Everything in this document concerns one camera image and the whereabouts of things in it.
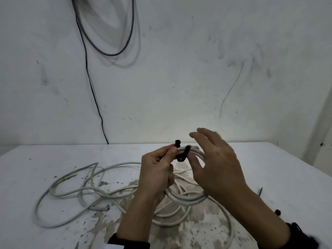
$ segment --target person's right hand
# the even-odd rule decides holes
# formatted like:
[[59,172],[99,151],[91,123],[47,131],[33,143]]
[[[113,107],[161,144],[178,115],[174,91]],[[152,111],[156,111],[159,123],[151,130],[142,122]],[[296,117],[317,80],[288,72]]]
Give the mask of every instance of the person's right hand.
[[205,153],[205,167],[189,152],[188,160],[194,180],[213,198],[225,199],[247,187],[239,160],[234,150],[218,133],[198,128],[189,134]]

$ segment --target tangled white cable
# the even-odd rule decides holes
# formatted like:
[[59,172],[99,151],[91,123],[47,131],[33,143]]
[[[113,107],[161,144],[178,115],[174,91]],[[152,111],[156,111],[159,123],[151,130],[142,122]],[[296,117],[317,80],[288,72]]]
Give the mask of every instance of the tangled white cable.
[[[185,150],[185,147],[178,148],[177,154],[178,155],[182,154],[184,152],[184,150]],[[197,146],[192,146],[191,149],[190,149],[190,152],[192,152],[194,155],[198,156],[202,161],[204,161],[204,153],[202,151],[200,151]],[[56,228],[56,227],[60,227],[60,226],[63,226],[65,224],[68,224],[68,223],[72,222],[73,220],[75,220],[76,218],[78,218],[79,216],[81,216],[81,214],[84,213],[88,209],[89,210],[96,210],[96,211],[97,210],[98,211],[107,211],[107,210],[109,210],[110,209],[109,205],[107,205],[105,207],[96,206],[103,199],[110,199],[114,203],[114,205],[116,205],[123,213],[126,213],[126,211],[122,208],[122,206],[116,200],[132,196],[135,193],[135,191],[136,191],[137,185],[125,186],[125,187],[116,189],[116,190],[111,191],[111,192],[105,192],[102,189],[100,189],[100,188],[98,188],[98,187],[96,187],[94,185],[93,178],[96,175],[98,175],[99,173],[102,173],[104,171],[110,170],[110,169],[112,169],[114,167],[118,167],[118,166],[121,166],[121,165],[127,165],[127,164],[141,164],[141,163],[139,163],[139,162],[118,163],[118,164],[114,164],[114,165],[108,166],[106,168],[103,168],[103,169],[95,172],[95,170],[97,168],[97,165],[98,165],[98,163],[96,162],[96,163],[90,164],[88,166],[82,167],[80,169],[74,170],[74,171],[72,171],[72,172],[70,172],[70,173],[68,173],[68,174],[66,174],[64,176],[61,176],[59,179],[57,179],[55,182],[53,182],[51,184],[51,186],[37,200],[35,208],[34,208],[34,211],[33,211],[34,222],[37,225],[39,225],[39,226],[41,226],[43,228]],[[69,191],[69,192],[65,192],[65,193],[62,193],[62,194],[57,194],[56,193],[56,187],[60,183],[62,183],[65,180],[68,180],[68,179],[76,176],[77,172],[85,170],[85,169],[87,169],[89,167],[92,167],[92,166],[93,166],[93,169],[92,169],[92,172],[91,172],[91,176],[89,176],[88,178],[86,178],[84,180],[84,182],[83,182],[83,184],[81,185],[80,188],[78,188],[76,190]],[[188,171],[188,170],[191,170],[191,168],[174,171],[174,177],[180,178],[182,180],[185,180],[186,182],[188,182],[190,184],[198,185],[195,181],[188,180],[184,176],[180,175],[181,173],[183,173],[185,171]],[[90,181],[90,184],[91,184],[90,187],[86,187],[85,186],[88,183],[88,181]],[[234,238],[235,230],[234,230],[232,221],[230,219],[230,216],[227,213],[227,211],[224,209],[224,207],[220,203],[218,203],[216,200],[214,200],[212,197],[206,196],[204,194],[204,192],[188,191],[184,187],[184,185],[180,184],[177,180],[175,180],[175,186],[177,187],[177,189],[180,192],[180,194],[177,194],[177,193],[173,192],[170,188],[167,188],[165,190],[165,193],[171,199],[171,201],[169,201],[167,204],[165,204],[161,208],[157,209],[154,212],[154,215],[157,216],[157,217],[160,217],[160,218],[168,218],[168,217],[171,217],[171,216],[174,216],[175,214],[177,214],[180,211],[181,206],[186,206],[185,213],[182,215],[181,218],[179,218],[178,220],[176,220],[174,222],[168,222],[168,223],[166,223],[166,222],[160,222],[160,221],[157,221],[157,220],[154,220],[154,219],[152,220],[152,222],[155,223],[155,224],[157,224],[157,225],[167,226],[167,227],[178,225],[184,219],[187,218],[187,216],[189,215],[190,208],[191,208],[192,205],[197,205],[197,204],[201,203],[202,201],[204,201],[206,198],[208,198],[208,199],[210,199],[211,201],[213,201],[214,203],[216,203],[219,206],[219,208],[222,210],[222,212],[224,213],[225,217],[227,218],[227,221],[228,221],[228,224],[229,224],[229,237],[228,237],[226,243],[224,244],[223,248],[225,248],[225,249],[229,248],[230,244],[231,244],[231,242],[232,242],[232,240]],[[123,194],[119,194],[120,191],[127,190],[127,189],[133,189],[133,190],[131,192],[126,192],[126,193],[123,193]],[[100,195],[100,198],[98,198],[96,201],[94,201],[91,204],[87,204],[85,202],[85,200],[83,199],[83,194],[82,194],[83,190],[93,190],[96,194]],[[40,205],[41,201],[43,200],[43,198],[48,193],[51,196],[53,196],[53,197],[64,197],[64,196],[67,196],[67,195],[70,195],[70,194],[73,194],[73,193],[76,193],[76,192],[78,192],[78,196],[77,196],[78,197],[78,201],[84,207],[84,209],[81,212],[79,212],[78,214],[76,214],[75,216],[71,217],[70,219],[68,219],[68,220],[66,220],[64,222],[60,222],[58,224],[47,224],[46,222],[44,222],[38,216],[39,205]],[[173,212],[168,213],[168,214],[160,214],[159,213],[161,210],[163,210],[164,208],[166,208],[172,202],[176,202],[179,205]]]

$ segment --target table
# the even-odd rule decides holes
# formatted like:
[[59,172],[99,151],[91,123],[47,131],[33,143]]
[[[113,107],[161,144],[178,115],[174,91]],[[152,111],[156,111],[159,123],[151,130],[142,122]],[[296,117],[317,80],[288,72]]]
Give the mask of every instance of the table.
[[[141,156],[163,144],[116,145],[36,145],[19,146],[0,157],[0,244],[9,249],[94,249],[116,231],[121,213],[111,206],[108,212],[85,212],[68,225],[43,229],[32,221],[32,210],[38,197],[69,171],[99,162],[106,167],[114,163],[140,161]],[[307,234],[318,236],[332,248],[332,178],[267,142],[231,143],[241,162],[246,181],[281,218],[297,222]],[[188,166],[173,162],[176,168]],[[89,171],[80,172],[65,181],[59,192],[78,188]],[[107,171],[97,178],[104,189],[115,189],[135,183],[139,168],[127,166]],[[85,199],[92,201],[93,195]],[[82,209],[74,197],[41,203],[40,216],[48,222],[65,220]],[[247,231],[235,221],[236,236],[231,248],[257,248]],[[151,248],[221,248],[227,237],[223,214],[212,202],[194,206],[189,218],[179,226],[153,226]]]

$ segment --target hand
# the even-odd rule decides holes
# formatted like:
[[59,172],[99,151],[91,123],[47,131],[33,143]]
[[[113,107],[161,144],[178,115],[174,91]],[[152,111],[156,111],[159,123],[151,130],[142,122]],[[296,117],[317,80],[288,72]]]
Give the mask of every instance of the hand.
[[142,156],[139,185],[135,195],[153,198],[156,206],[164,199],[165,189],[174,183],[173,165],[177,148],[174,144]]
[[205,167],[197,157],[189,153],[188,160],[193,169],[193,178],[213,198],[237,194],[246,188],[246,182],[234,150],[216,132],[198,128],[189,134],[205,153]]

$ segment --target person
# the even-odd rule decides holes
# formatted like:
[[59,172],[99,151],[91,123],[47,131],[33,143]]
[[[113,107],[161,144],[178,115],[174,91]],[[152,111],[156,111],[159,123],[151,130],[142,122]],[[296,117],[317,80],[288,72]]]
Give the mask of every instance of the person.
[[[194,180],[204,192],[222,204],[257,241],[259,248],[318,248],[296,223],[279,218],[246,184],[234,150],[216,132],[198,128],[189,134],[205,153],[205,166],[189,153]],[[165,189],[174,183],[174,144],[142,156],[139,184],[134,198],[109,244],[127,248],[150,248],[148,243],[156,206]]]

